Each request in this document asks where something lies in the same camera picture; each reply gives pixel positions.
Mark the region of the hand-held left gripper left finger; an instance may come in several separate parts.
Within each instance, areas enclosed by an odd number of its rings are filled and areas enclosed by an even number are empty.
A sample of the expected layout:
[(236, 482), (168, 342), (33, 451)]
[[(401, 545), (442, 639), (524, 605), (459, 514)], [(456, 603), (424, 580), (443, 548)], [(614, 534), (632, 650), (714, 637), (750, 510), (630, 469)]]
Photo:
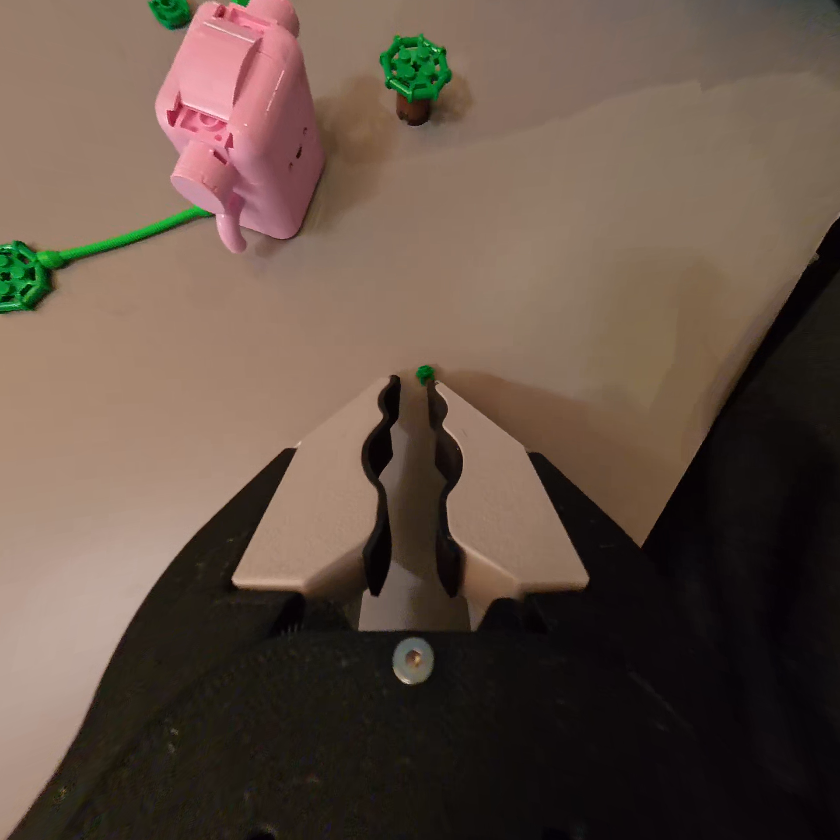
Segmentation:
[(399, 376), (382, 377), (295, 447), (232, 582), (308, 599), (378, 596), (392, 533), (382, 471), (393, 457)]

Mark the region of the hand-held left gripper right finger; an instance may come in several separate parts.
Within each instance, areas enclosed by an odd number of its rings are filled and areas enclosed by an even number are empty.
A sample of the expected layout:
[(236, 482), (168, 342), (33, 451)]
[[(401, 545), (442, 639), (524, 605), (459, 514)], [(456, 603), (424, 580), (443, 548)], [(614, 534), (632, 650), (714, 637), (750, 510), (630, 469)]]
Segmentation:
[(447, 385), (427, 384), (437, 574), (470, 611), (499, 599), (580, 592), (590, 580), (528, 450)]

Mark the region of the green web piece with string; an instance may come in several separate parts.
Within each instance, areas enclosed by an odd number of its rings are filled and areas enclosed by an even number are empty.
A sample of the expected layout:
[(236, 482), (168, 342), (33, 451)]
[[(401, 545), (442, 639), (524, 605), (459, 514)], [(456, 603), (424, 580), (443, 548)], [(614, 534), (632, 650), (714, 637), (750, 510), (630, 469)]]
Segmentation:
[(134, 229), (126, 234), (105, 238), (88, 245), (59, 250), (34, 250), (26, 243), (15, 240), (1, 245), (1, 313), (30, 312), (53, 289), (52, 275), (81, 259), (98, 256), (113, 250), (137, 244), (197, 219), (214, 217), (198, 206), (160, 221)]

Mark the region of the pink brick toy with crank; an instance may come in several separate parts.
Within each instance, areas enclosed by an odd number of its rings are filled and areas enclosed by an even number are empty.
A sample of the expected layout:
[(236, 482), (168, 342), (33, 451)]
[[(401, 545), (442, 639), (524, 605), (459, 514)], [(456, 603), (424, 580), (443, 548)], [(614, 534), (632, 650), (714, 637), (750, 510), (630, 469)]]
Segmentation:
[(204, 2), (176, 52), (154, 110), (178, 159), (174, 189), (215, 217), (224, 246), (244, 230), (295, 237), (326, 154), (288, 1)]

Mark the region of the green web tree brown trunk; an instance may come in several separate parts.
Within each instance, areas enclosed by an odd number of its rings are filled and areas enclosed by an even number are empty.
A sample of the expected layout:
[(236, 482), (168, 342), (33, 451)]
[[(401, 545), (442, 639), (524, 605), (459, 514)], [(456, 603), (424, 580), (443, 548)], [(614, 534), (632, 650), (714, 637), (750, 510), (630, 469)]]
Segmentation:
[(410, 127), (428, 122), (434, 103), (453, 79), (445, 47), (425, 35), (395, 35), (381, 52), (385, 88), (395, 93), (397, 118)]

